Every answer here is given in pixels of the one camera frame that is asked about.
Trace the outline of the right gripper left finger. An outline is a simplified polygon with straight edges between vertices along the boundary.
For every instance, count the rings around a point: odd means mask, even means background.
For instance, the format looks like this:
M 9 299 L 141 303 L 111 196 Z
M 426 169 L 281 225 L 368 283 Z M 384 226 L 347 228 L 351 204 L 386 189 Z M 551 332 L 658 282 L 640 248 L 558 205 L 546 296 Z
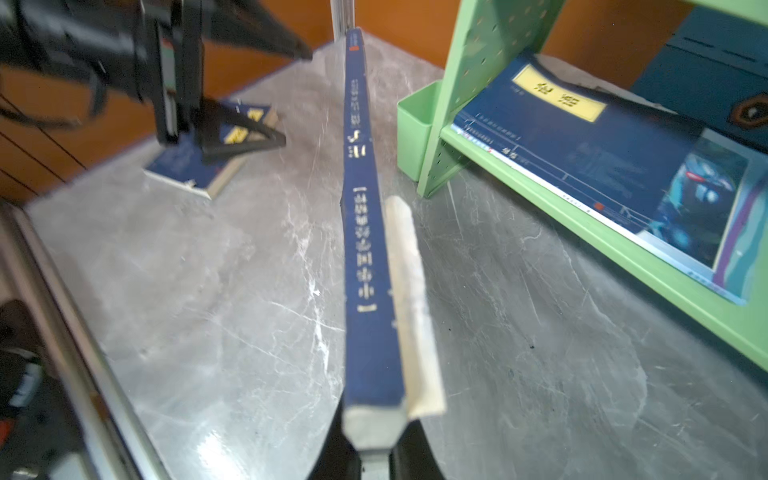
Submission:
M 360 480 L 362 462 L 342 429 L 343 400 L 340 399 L 324 443 L 307 476 L 308 480 Z

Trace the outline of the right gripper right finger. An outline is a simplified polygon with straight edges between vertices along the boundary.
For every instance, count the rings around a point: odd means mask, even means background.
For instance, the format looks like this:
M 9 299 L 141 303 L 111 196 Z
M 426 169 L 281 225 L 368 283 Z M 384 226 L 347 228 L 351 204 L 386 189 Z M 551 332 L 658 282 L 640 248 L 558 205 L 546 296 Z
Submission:
M 444 480 L 420 420 L 411 421 L 389 456 L 390 480 Z

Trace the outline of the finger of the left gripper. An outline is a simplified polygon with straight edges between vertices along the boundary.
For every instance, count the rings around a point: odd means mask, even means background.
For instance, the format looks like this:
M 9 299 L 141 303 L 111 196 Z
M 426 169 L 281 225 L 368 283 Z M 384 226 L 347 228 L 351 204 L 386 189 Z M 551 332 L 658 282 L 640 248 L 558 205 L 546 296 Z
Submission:
M 259 1 L 202 1 L 202 34 L 207 40 L 293 60 L 311 60 L 312 49 Z
M 282 148 L 286 136 L 203 95 L 203 46 L 198 27 L 175 25 L 170 19 L 141 19 L 141 98 L 152 104 L 157 138 L 175 145 L 182 134 L 193 134 L 205 160 L 214 154 L 227 158 L 246 152 Z M 223 146 L 220 124 L 242 126 L 265 134 L 269 144 L 245 143 Z

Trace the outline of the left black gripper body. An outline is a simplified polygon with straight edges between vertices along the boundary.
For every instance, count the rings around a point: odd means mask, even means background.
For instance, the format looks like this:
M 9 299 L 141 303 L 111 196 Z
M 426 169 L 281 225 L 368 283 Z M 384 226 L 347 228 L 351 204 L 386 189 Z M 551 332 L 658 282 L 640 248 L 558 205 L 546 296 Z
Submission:
M 97 77 L 116 90 L 175 80 L 182 1 L 3 1 L 1 64 L 54 78 Z

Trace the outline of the navy blue book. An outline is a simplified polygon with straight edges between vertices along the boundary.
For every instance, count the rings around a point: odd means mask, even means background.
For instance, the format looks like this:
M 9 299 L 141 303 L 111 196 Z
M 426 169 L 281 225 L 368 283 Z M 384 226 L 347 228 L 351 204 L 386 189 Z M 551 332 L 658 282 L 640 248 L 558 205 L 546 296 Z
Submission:
M 412 210 L 382 198 L 360 29 L 345 40 L 345 392 L 342 431 L 361 453 L 392 449 L 447 399 Z

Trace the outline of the navy book with yellow label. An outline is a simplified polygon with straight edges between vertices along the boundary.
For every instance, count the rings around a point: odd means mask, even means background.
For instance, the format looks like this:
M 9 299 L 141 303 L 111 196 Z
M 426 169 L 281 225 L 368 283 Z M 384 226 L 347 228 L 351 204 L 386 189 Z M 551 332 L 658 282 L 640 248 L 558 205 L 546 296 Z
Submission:
M 452 127 L 633 234 L 645 230 L 703 128 L 556 77 L 523 51 Z

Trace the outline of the colourful teal magazine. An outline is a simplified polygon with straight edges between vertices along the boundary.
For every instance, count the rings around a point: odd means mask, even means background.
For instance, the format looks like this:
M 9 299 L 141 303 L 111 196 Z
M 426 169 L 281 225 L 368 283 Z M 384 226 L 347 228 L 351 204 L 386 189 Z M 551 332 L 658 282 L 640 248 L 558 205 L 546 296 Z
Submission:
M 653 220 L 633 234 L 453 131 L 723 298 L 737 305 L 747 303 L 767 223 L 765 154 L 704 130 Z

